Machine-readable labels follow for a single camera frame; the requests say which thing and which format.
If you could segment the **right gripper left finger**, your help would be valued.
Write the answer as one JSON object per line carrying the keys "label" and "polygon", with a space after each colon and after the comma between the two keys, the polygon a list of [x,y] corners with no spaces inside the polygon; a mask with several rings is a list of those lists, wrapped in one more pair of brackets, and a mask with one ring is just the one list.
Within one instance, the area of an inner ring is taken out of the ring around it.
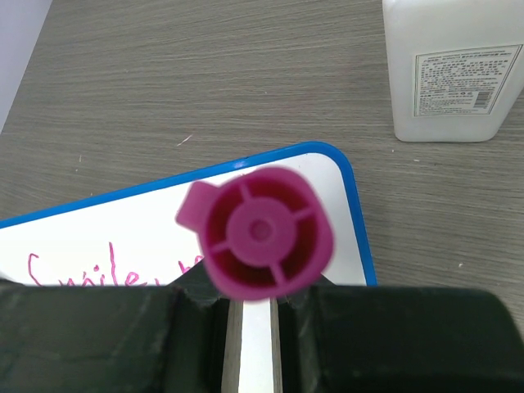
{"label": "right gripper left finger", "polygon": [[197,266],[165,286],[1,282],[4,392],[217,392],[228,300]]}

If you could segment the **blue framed whiteboard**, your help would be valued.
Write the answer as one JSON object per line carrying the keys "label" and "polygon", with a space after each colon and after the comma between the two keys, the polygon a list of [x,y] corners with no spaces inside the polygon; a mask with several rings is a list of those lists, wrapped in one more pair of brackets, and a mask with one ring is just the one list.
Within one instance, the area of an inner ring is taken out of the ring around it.
{"label": "blue framed whiteboard", "polygon": [[[303,142],[151,183],[37,211],[1,223],[1,282],[36,287],[165,286],[200,266],[197,237],[175,221],[197,180],[220,186],[264,167],[291,169],[316,192],[335,238],[324,277],[373,285],[376,274],[355,176],[346,156]],[[275,306],[229,302],[221,387],[276,392]]]}

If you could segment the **magenta whiteboard marker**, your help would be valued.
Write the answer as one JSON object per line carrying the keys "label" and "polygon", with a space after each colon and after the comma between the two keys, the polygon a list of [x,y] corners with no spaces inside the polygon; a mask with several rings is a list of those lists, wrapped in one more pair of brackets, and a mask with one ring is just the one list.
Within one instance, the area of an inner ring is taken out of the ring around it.
{"label": "magenta whiteboard marker", "polygon": [[231,300],[264,300],[316,282],[335,238],[316,192],[296,171],[264,167],[215,186],[193,183],[176,215],[197,235],[204,267]]}

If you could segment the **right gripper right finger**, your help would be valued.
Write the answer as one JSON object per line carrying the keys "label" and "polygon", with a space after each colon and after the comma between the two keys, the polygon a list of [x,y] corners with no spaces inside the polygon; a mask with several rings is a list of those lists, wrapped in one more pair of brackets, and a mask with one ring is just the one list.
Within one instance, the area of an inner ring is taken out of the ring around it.
{"label": "right gripper right finger", "polygon": [[488,291],[337,286],[278,301],[286,392],[520,392],[523,340]]}

